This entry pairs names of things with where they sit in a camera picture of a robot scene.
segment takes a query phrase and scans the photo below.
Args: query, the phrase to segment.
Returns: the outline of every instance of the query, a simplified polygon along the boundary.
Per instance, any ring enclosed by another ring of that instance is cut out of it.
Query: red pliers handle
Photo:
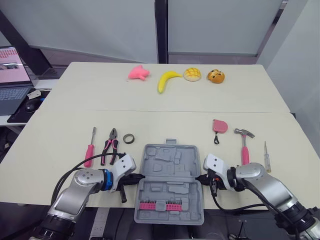
[[[111,145],[112,145],[112,152],[114,154],[116,154],[118,152],[118,143],[119,142],[116,139],[112,139],[112,140],[108,139],[107,141],[105,141],[102,154],[106,154]],[[112,155],[110,165],[113,165],[115,163],[116,157],[117,157],[117,155]],[[101,164],[101,166],[106,165],[106,156],[101,156],[101,163],[100,164]]]

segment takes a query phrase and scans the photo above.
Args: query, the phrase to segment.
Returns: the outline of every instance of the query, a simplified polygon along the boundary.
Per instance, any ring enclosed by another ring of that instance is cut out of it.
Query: blue ring
[[[106,183],[103,191],[110,190],[112,188],[113,182],[111,181],[111,174],[107,169],[104,169],[106,173]]]

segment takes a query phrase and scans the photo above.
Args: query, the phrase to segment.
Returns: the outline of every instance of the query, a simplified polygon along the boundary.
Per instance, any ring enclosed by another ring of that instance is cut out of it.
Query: tool case lid
[[[198,149],[194,145],[177,145],[176,139],[166,139],[166,144],[147,144],[140,173],[145,176],[196,178],[201,174]]]

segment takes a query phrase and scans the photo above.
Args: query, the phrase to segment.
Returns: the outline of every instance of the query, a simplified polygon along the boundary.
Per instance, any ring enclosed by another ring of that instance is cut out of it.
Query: pink bit holder
[[[139,204],[140,210],[156,210],[156,202],[140,202]],[[181,204],[175,204],[175,203],[167,203],[165,205],[166,211],[178,211],[182,212],[182,205]]]

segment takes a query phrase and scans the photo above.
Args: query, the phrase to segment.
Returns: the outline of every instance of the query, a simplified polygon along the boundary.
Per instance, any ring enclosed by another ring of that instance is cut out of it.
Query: banana
[[[161,78],[160,78],[160,80],[158,82],[158,92],[160,94],[162,94],[164,92],[164,90],[165,90],[165,86],[166,86],[166,83],[167,83],[168,79],[175,78],[175,77],[182,78],[182,75],[177,73],[177,72],[175,72],[175,71],[167,71],[167,72],[165,72],[161,76]]]

